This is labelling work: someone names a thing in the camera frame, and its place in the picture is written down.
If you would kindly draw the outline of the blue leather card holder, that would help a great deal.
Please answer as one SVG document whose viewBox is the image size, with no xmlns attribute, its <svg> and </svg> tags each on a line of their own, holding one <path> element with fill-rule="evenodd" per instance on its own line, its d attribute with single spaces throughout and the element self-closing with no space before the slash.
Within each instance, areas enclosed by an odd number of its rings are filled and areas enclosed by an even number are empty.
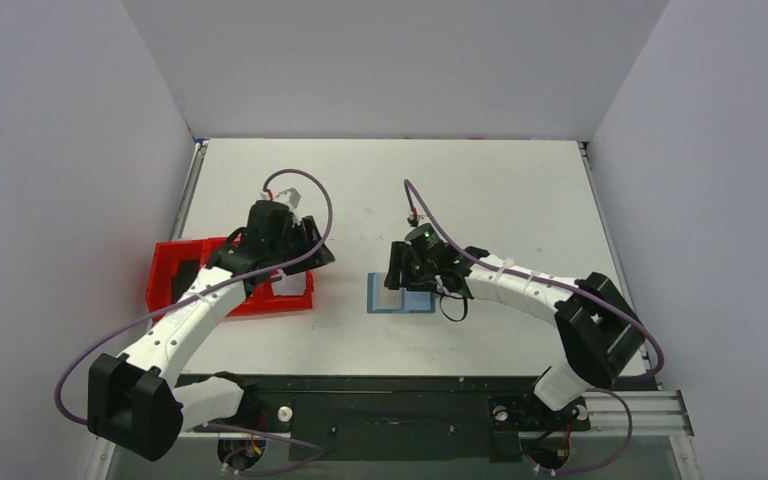
<svg viewBox="0 0 768 480">
<path fill-rule="evenodd" d="M 385 274 L 367 275 L 367 312 L 369 314 L 431 314 L 436 310 L 435 297 L 430 292 L 390 290 L 384 285 Z"/>
</svg>

